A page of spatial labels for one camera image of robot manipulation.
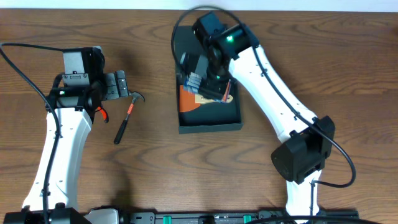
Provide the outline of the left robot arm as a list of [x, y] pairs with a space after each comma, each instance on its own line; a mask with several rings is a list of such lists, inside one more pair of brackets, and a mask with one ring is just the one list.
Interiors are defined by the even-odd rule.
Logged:
[[115, 208], [78, 212], [78, 176], [86, 139], [96, 112], [105, 120], [105, 100], [128, 97], [124, 71], [87, 72], [68, 68], [56, 76], [45, 98], [47, 134], [34, 184], [22, 210], [7, 213], [5, 223], [121, 223]]

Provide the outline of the red handled pliers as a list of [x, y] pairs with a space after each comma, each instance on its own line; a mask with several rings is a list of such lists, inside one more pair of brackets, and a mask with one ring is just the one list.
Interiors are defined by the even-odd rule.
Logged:
[[101, 113], [101, 115], [102, 115], [102, 117], [103, 117], [103, 121], [104, 121], [105, 123], [108, 123], [108, 122], [109, 122], [108, 113], [107, 113], [107, 111], [104, 109], [103, 106], [97, 107], [97, 109], [95, 110], [95, 112], [96, 112], [96, 113], [97, 113], [97, 112], [100, 112], [100, 113]]

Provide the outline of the dark green lidded box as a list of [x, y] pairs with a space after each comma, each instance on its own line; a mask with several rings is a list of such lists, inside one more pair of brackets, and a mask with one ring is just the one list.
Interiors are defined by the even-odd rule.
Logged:
[[[198, 55], [205, 54], [190, 26], [180, 26], [175, 35], [177, 58], [181, 58], [184, 52]], [[175, 74], [178, 108], [179, 86], [183, 85], [183, 77], [177, 68]], [[180, 113], [178, 111], [178, 132], [180, 134], [191, 134], [240, 130], [243, 127], [243, 121], [237, 84], [232, 85], [230, 95], [233, 97], [230, 103], [208, 103], [190, 112]]]

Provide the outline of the blue precision screwdriver set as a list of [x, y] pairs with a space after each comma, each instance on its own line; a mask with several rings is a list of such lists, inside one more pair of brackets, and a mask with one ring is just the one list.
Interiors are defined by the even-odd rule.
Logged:
[[219, 77], [205, 79], [201, 75], [191, 72], [185, 79], [183, 89], [200, 95], [206, 100], [213, 100], [221, 103], [229, 103], [233, 97], [229, 94], [231, 90], [231, 80], [221, 81]]

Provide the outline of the orange scraper wooden handle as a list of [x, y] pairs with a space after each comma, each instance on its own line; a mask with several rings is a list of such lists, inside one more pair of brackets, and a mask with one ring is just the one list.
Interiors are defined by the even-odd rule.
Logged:
[[179, 103], [178, 111], [180, 113], [186, 113], [199, 108], [201, 105], [208, 103], [217, 103], [216, 100], [210, 100], [199, 94], [193, 94], [183, 88], [183, 85], [179, 86]]

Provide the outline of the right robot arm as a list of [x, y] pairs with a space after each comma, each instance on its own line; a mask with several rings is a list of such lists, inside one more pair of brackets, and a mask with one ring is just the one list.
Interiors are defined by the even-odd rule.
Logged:
[[209, 12], [190, 27], [176, 26], [171, 45], [185, 91], [219, 105], [228, 104], [236, 83], [248, 91], [280, 141], [271, 161], [286, 181], [286, 212], [318, 215], [318, 185], [335, 133], [331, 118], [319, 118], [289, 90], [242, 22], [228, 27]]

